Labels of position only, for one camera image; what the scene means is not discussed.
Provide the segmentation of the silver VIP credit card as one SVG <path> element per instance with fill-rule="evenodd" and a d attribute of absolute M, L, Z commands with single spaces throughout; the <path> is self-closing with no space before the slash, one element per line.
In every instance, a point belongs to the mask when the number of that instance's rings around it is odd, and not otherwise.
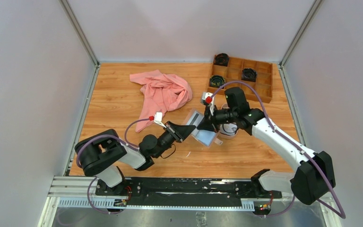
<path fill-rule="evenodd" d="M 236 124 L 228 123 L 221 126 L 222 133 L 225 135 L 233 136 L 237 133 L 238 127 Z"/>

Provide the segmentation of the white striped credit card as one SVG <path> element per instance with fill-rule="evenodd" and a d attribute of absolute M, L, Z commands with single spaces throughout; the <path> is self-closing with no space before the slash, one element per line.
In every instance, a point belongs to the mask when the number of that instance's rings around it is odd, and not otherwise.
<path fill-rule="evenodd" d="M 195 111 L 195 112 L 191 115 L 191 117 L 190 117 L 190 119 L 188 120 L 187 124 L 188 124 L 188 125 L 198 126 L 198 125 L 201 123 L 201 121 L 202 121 L 202 119 L 203 119 L 203 118 L 204 118 L 204 116 L 203 116 L 201 113 L 199 113 L 199 112 Z"/>

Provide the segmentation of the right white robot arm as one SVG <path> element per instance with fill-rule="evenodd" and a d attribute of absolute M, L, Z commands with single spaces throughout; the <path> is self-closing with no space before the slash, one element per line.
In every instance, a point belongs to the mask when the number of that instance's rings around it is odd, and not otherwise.
<path fill-rule="evenodd" d="M 293 194 L 300 202 L 311 205 L 336 186 L 333 162 L 325 152 L 315 152 L 300 144 L 277 127 L 265 111 L 250 108 L 244 91 L 232 87 L 225 91 L 228 108 L 217 109 L 214 94 L 204 92 L 204 118 L 199 130 L 218 132 L 220 126 L 234 123 L 238 129 L 263 141 L 294 170 L 293 174 L 264 169 L 252 177 L 251 191 L 264 197 L 269 191 Z"/>

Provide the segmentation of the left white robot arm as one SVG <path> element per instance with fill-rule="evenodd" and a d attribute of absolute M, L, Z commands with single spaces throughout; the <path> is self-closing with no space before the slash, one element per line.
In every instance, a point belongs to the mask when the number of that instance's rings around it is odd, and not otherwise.
<path fill-rule="evenodd" d="M 154 164 L 154 158 L 161 157 L 175 142 L 186 140 L 195 129 L 195 125 L 177 125 L 168 121 L 162 135 L 149 134 L 137 147 L 119 138 L 115 130 L 106 130 L 75 145 L 76 164 L 85 176 L 97 177 L 112 194 L 121 195 L 125 192 L 126 183 L 115 162 L 144 171 Z"/>

